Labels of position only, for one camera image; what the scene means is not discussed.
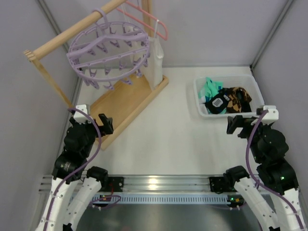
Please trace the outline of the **mint green sock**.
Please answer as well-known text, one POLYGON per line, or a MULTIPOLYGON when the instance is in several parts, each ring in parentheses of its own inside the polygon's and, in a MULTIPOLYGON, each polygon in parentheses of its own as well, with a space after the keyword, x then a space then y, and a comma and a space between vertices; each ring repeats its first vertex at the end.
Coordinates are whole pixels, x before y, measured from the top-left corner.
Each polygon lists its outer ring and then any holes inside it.
POLYGON ((213 115, 223 115, 223 114, 226 114, 227 112, 227 109, 223 109, 223 110, 210 110, 208 109, 208 113, 209 114, 213 114, 213 115))
POLYGON ((221 89, 223 89, 223 82, 213 81, 210 77, 206 77, 205 84, 198 91, 199 103, 209 102, 221 89))

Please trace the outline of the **black tan argyle sock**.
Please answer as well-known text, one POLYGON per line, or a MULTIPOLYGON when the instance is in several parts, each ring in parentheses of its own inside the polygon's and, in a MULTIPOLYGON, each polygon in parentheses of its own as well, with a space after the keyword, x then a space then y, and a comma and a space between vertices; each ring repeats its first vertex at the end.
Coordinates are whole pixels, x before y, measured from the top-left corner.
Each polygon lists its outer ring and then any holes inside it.
POLYGON ((249 93, 242 87, 225 89, 227 97, 230 99, 227 105, 227 113, 250 113, 252 112, 250 102, 252 101, 249 93))

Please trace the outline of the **black blue sock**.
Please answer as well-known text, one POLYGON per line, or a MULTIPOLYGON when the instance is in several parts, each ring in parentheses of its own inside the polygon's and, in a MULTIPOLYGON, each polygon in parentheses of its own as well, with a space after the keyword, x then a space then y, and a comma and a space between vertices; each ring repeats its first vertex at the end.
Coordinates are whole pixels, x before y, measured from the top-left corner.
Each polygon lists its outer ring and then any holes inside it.
POLYGON ((224 89, 221 89, 219 93, 214 96, 209 102, 205 103, 205 106, 210 110, 223 110, 227 109, 227 106, 230 102, 230 98, 227 96, 224 89))

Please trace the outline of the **purple round clip hanger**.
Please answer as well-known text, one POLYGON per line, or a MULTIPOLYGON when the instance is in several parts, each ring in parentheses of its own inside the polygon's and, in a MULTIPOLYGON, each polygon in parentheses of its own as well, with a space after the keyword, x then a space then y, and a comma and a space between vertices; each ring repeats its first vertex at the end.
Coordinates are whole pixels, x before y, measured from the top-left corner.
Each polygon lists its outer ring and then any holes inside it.
POLYGON ((148 66, 150 38, 139 26, 125 21, 109 21, 106 13, 95 9, 103 18, 81 31, 66 54, 71 67, 86 85, 114 89, 121 81, 131 85, 131 75, 142 76, 148 66))

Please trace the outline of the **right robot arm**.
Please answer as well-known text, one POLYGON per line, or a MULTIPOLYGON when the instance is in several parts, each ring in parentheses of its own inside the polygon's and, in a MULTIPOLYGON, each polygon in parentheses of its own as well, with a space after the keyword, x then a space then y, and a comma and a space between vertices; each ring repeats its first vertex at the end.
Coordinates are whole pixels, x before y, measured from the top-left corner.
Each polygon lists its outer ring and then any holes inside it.
POLYGON ((223 176, 244 198, 262 230, 306 231, 296 173, 284 158, 289 147, 284 135, 271 127, 279 119, 277 112, 228 117, 227 134, 242 128, 238 137, 247 139, 246 167, 230 168, 223 176))

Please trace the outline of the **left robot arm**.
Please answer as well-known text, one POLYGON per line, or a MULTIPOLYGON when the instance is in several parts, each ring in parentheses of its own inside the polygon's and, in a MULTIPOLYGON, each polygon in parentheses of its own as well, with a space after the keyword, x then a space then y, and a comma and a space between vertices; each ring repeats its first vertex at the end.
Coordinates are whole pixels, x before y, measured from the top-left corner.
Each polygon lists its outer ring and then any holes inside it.
POLYGON ((74 231, 93 196, 108 183, 108 171, 91 167, 74 195, 85 167, 94 158, 90 151, 96 140, 113 134, 113 120, 99 114, 102 125, 83 112, 74 112, 64 138, 64 149, 54 163, 51 190, 38 231, 74 231))

